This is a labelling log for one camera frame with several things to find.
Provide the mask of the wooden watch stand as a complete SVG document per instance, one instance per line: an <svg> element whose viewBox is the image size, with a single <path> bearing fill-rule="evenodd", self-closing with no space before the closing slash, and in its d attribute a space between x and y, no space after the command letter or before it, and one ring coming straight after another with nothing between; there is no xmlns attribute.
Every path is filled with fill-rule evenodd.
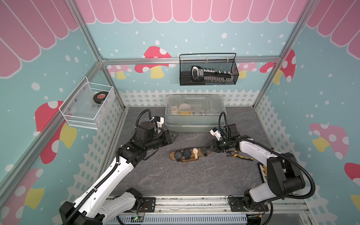
<svg viewBox="0 0 360 225"><path fill-rule="evenodd" d="M173 161L187 163L197 161L201 157L207 157L210 153L210 151L201 148L188 148L170 153L169 158Z"/></svg>

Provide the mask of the black rugged sport watch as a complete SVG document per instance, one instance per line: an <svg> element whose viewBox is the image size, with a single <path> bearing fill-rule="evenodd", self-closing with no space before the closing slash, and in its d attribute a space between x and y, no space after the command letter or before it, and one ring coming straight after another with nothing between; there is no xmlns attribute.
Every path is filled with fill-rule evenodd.
<svg viewBox="0 0 360 225"><path fill-rule="evenodd" d="M181 162L182 158L183 158L183 153L180 150L177 150L174 154L174 157L176 159L177 162Z"/></svg>

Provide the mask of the large black digital watch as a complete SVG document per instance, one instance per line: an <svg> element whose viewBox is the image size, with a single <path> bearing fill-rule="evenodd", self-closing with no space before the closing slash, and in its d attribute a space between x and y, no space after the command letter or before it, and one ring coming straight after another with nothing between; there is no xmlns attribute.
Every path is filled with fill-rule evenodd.
<svg viewBox="0 0 360 225"><path fill-rule="evenodd" d="M190 160L190 158L192 156L192 151L190 149L185 149L183 151L183 156L184 156L185 160Z"/></svg>

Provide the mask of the beige strap watch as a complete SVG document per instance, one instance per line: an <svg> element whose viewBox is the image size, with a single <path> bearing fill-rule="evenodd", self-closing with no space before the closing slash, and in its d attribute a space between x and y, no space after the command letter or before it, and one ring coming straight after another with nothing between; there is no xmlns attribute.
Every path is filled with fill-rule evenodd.
<svg viewBox="0 0 360 225"><path fill-rule="evenodd" d="M193 148L192 150L193 154L194 154L194 158L198 159L198 149L197 148Z"/></svg>

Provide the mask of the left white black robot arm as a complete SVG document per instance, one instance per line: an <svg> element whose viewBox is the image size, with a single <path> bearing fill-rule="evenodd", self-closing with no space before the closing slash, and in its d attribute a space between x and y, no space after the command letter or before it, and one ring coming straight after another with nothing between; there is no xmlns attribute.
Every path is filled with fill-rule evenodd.
<svg viewBox="0 0 360 225"><path fill-rule="evenodd" d="M142 111L135 124L130 140L115 151L115 158L106 171L73 202L66 201L59 209L64 225L104 225L119 214L144 209L143 195L134 188L121 196L107 201L107 198L141 161L149 159L149 150L172 144L174 133L163 128L165 119L152 116L151 110Z"/></svg>

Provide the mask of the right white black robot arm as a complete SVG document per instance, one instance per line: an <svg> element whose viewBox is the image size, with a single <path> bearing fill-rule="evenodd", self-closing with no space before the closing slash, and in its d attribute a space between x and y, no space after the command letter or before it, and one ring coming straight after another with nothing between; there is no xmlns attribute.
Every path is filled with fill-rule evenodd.
<svg viewBox="0 0 360 225"><path fill-rule="evenodd" d="M248 135L240 135L235 124L226 123L211 130L214 139L200 151L204 156L208 152L223 153L235 149L249 155L267 168L267 181L248 189L243 194L243 205L253 211L260 204L283 198L308 199L315 194L316 184L289 152L280 153L269 148Z"/></svg>

